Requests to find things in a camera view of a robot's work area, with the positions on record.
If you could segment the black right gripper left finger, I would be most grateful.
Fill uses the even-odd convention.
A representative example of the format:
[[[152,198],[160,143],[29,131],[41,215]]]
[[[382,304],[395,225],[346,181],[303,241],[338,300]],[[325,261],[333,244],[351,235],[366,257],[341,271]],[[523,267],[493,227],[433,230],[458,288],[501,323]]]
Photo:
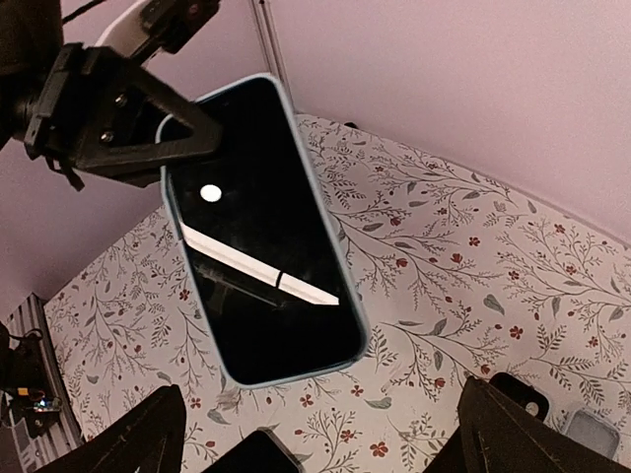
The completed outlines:
[[[80,447],[41,472],[179,472],[186,408],[178,386],[161,386]]]

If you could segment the black phone case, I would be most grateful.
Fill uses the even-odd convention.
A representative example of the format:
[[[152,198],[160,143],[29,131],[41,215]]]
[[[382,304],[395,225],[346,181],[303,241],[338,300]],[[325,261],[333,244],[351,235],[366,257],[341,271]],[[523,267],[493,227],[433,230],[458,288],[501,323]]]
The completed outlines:
[[[534,387],[506,372],[495,373],[489,383],[539,421],[543,422],[546,419],[550,403],[547,397]]]

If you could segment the light blue case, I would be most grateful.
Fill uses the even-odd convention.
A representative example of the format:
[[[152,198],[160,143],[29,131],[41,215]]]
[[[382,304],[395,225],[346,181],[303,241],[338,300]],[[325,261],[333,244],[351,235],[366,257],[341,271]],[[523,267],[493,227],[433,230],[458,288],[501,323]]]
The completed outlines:
[[[568,416],[563,433],[609,459],[615,458],[620,446],[620,433],[604,418],[586,409],[576,410]]]

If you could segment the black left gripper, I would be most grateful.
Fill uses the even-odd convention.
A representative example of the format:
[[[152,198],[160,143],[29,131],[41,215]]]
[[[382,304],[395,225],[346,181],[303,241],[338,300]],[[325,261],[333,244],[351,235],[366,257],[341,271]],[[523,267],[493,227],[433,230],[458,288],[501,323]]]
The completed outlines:
[[[197,103],[129,58],[68,43],[31,108],[24,145],[81,190],[81,171],[144,186],[164,165],[214,153],[221,137]]]

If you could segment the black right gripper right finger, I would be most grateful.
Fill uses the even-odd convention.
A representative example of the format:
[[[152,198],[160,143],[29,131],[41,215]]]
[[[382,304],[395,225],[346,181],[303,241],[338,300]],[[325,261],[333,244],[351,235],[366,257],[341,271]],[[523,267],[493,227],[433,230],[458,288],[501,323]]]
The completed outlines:
[[[624,472],[626,467],[548,428],[489,382],[466,380],[459,426],[428,472]]]

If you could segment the bare phone dark screen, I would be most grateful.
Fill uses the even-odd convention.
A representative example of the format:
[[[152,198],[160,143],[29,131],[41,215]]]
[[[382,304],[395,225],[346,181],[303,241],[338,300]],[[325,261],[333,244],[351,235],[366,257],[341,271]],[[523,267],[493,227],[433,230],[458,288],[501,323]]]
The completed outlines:
[[[204,473],[301,473],[298,459],[271,431],[258,429],[222,455]]]

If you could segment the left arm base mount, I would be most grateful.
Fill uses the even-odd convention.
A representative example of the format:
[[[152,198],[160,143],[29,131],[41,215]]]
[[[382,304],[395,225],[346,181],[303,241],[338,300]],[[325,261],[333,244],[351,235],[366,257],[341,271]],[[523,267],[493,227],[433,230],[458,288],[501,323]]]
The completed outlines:
[[[59,421],[63,406],[46,376],[42,339],[38,328],[17,336],[1,324],[1,393],[10,397],[9,412],[16,422],[25,421],[31,439]]]

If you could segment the light blue cased phone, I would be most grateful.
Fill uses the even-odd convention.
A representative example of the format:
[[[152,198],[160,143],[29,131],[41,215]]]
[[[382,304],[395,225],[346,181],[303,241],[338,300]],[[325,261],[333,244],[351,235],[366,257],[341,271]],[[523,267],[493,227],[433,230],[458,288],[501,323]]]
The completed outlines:
[[[281,83],[256,74],[197,103],[220,146],[164,168],[162,190],[224,372],[261,387],[352,366],[367,317]]]

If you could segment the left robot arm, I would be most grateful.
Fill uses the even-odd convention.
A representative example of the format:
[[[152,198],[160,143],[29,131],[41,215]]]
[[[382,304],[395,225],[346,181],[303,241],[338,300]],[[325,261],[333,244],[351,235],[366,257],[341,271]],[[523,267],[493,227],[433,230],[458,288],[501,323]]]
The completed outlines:
[[[1,139],[21,142],[75,189],[92,174],[138,187],[214,153],[221,125],[151,74],[219,11],[216,1],[138,1],[97,43],[66,42],[56,1],[1,5]]]

